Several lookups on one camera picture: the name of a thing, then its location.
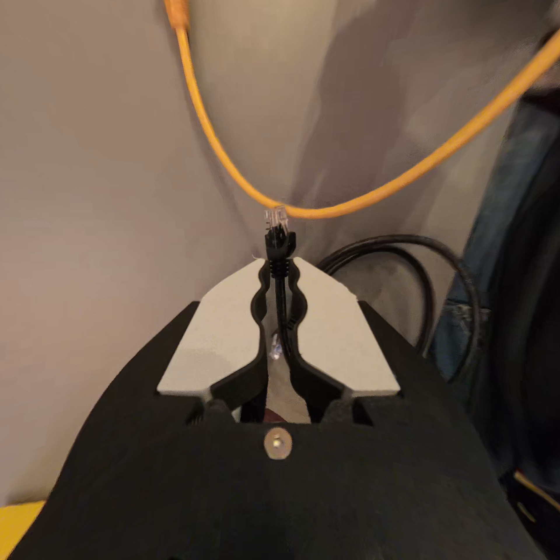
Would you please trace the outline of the yellow plastic bin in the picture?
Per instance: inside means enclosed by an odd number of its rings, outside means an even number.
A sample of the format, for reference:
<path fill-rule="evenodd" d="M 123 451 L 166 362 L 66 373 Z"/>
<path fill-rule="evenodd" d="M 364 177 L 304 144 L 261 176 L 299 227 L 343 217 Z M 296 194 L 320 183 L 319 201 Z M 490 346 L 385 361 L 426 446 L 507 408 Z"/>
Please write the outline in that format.
<path fill-rule="evenodd" d="M 7 559 L 45 504 L 37 502 L 1 508 L 1 559 Z"/>

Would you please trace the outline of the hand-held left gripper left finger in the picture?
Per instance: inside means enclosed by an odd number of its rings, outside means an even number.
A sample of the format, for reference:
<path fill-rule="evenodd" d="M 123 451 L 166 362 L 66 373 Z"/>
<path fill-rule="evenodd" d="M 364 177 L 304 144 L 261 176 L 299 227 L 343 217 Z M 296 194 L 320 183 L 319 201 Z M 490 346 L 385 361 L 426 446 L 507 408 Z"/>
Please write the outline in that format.
<path fill-rule="evenodd" d="M 257 258 L 198 302 L 157 386 L 161 396 L 223 401 L 239 421 L 263 421 L 268 359 L 268 261 Z"/>

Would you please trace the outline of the person's blue jeans leg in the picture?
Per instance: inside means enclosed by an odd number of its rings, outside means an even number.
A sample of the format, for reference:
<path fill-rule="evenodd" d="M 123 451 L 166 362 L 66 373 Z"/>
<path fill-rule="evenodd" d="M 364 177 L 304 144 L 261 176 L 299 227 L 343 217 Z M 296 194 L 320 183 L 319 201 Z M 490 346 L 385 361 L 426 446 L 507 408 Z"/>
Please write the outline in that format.
<path fill-rule="evenodd" d="M 480 297 L 458 398 L 496 462 L 559 491 L 559 85 L 519 105 L 464 252 Z"/>

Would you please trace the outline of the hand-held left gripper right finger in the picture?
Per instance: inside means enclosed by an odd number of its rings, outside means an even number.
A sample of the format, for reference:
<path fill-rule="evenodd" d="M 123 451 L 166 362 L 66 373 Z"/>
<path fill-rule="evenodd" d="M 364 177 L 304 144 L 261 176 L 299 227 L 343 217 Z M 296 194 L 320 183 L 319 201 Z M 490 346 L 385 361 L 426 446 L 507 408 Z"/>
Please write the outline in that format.
<path fill-rule="evenodd" d="M 288 286 L 290 381 L 312 423 L 337 400 L 399 395 L 401 387 L 354 293 L 301 257 L 290 262 Z"/>

